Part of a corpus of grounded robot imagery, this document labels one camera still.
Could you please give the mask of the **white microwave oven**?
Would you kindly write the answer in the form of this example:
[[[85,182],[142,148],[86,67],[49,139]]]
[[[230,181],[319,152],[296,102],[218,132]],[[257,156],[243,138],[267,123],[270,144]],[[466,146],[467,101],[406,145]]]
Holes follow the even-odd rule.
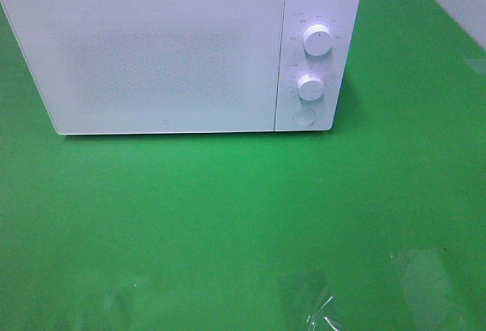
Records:
[[[360,0],[1,0],[60,135],[327,131]]]

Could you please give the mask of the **white microwave door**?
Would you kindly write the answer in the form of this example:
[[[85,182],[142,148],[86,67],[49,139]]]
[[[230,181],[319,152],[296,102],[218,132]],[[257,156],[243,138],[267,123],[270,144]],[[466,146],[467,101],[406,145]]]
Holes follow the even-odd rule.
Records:
[[[57,133],[274,128],[284,0],[2,0]]]

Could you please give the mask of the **white microwave knob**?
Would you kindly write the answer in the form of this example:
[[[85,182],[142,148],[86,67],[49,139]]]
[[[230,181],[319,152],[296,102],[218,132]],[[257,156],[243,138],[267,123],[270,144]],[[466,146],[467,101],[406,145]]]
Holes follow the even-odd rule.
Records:
[[[324,82],[319,75],[304,74],[297,80],[298,95],[305,101],[315,101],[322,97]]]
[[[326,55],[333,46],[333,35],[326,24],[312,24],[302,35],[304,50],[307,54],[318,57]]]

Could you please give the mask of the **round door release button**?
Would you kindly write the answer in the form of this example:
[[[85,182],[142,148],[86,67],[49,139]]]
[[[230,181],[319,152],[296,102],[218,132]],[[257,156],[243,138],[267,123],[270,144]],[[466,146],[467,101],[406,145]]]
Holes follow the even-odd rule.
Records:
[[[297,112],[294,117],[293,121],[296,125],[301,127],[309,127],[315,122],[316,113],[313,109],[302,109]]]

